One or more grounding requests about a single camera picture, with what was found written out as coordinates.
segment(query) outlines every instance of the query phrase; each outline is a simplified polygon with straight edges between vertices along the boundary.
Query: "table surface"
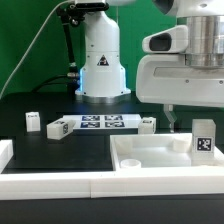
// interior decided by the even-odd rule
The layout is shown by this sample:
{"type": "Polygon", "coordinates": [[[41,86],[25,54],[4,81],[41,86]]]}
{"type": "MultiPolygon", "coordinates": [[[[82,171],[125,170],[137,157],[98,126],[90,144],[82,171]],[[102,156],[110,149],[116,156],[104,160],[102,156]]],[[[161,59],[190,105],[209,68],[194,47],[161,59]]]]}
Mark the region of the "table surface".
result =
{"type": "MultiPolygon", "coordinates": [[[[177,106],[179,132],[193,119],[213,119],[216,145],[224,149],[224,112],[219,108],[177,106]]],[[[77,102],[66,93],[16,93],[0,102],[0,139],[13,139],[14,157],[4,174],[111,171],[110,135],[136,129],[76,130],[60,141],[47,139],[46,125],[63,115],[140,114],[157,118],[157,133],[169,133],[162,105],[131,99],[114,105],[77,102]],[[41,132],[27,133],[25,113],[39,112],[41,132]]],[[[221,223],[223,195],[154,196],[106,199],[0,201],[1,223],[221,223]]]]}

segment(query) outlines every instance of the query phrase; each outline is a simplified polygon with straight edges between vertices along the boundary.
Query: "black cable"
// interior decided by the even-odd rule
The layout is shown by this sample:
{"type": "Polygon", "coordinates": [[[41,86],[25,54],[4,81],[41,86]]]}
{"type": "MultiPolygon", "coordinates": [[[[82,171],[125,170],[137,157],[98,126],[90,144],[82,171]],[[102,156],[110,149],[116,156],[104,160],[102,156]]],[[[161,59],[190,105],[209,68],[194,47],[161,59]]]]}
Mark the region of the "black cable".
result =
{"type": "Polygon", "coordinates": [[[51,78],[45,80],[44,82],[42,82],[40,85],[36,86],[31,92],[36,93],[45,84],[50,84],[49,82],[52,82],[52,81],[57,80],[57,79],[63,79],[63,78],[65,79],[65,78],[68,78],[68,77],[67,77],[67,75],[58,75],[58,76],[51,77],[51,78]]]}
{"type": "Polygon", "coordinates": [[[32,90],[33,93],[38,92],[42,87],[50,86],[50,85],[68,85],[67,82],[51,82],[51,83],[43,83],[42,85],[39,85],[38,88],[35,88],[35,91],[32,90]]]}
{"type": "Polygon", "coordinates": [[[67,44],[69,63],[72,64],[75,62],[75,56],[73,53],[73,45],[72,45],[72,39],[71,39],[71,35],[70,35],[69,24],[63,24],[63,29],[64,29],[65,39],[66,39],[66,44],[67,44]]]}

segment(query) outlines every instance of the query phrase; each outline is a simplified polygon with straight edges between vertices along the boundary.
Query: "white tray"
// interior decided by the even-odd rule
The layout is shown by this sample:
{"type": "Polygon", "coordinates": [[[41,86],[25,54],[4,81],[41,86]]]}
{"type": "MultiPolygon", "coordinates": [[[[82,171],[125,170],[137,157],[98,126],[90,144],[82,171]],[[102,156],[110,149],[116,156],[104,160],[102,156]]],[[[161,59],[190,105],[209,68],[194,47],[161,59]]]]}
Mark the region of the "white tray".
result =
{"type": "MultiPolygon", "coordinates": [[[[135,160],[136,164],[137,161],[141,163],[141,169],[195,166],[197,161],[193,160],[191,140],[191,134],[113,135],[111,136],[113,168],[115,171],[135,168],[135,160]],[[185,141],[182,145],[180,142],[177,148],[174,142],[181,138],[190,142],[185,141]],[[122,167],[121,163],[124,160],[130,160],[129,167],[122,167]]],[[[224,166],[224,155],[215,147],[214,157],[204,160],[200,165],[224,166]]]]}

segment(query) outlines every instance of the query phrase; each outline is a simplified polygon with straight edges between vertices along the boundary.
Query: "white block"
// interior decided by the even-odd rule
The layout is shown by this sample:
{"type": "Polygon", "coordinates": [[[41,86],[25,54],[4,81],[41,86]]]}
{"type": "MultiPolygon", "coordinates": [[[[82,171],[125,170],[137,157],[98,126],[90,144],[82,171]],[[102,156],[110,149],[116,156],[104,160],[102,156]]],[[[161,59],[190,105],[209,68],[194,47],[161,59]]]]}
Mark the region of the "white block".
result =
{"type": "Polygon", "coordinates": [[[156,132],[156,118],[143,117],[138,125],[138,134],[155,134],[156,132]]]}
{"type": "Polygon", "coordinates": [[[26,113],[27,132],[40,131],[40,116],[38,112],[26,113]]]}
{"type": "Polygon", "coordinates": [[[0,141],[0,173],[5,169],[6,165],[13,156],[12,140],[0,141]]]}
{"type": "Polygon", "coordinates": [[[213,165],[216,125],[213,120],[193,120],[192,159],[194,165],[213,165]]]}
{"type": "Polygon", "coordinates": [[[73,132],[74,120],[59,119],[47,125],[47,138],[60,140],[73,132]]]}

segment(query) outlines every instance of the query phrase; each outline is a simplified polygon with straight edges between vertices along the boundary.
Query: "small white block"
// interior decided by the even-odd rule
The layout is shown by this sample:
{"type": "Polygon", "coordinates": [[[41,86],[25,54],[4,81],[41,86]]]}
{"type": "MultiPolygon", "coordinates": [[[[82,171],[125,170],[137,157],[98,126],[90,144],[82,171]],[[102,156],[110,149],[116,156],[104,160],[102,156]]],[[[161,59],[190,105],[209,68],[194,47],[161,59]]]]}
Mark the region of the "small white block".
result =
{"type": "Polygon", "coordinates": [[[138,134],[155,134],[156,118],[144,117],[138,125],[138,134]]]}
{"type": "Polygon", "coordinates": [[[27,132],[40,131],[40,116],[38,112],[26,113],[27,132]]]}
{"type": "Polygon", "coordinates": [[[47,125],[47,138],[60,140],[73,132],[74,120],[59,119],[47,125]]]}

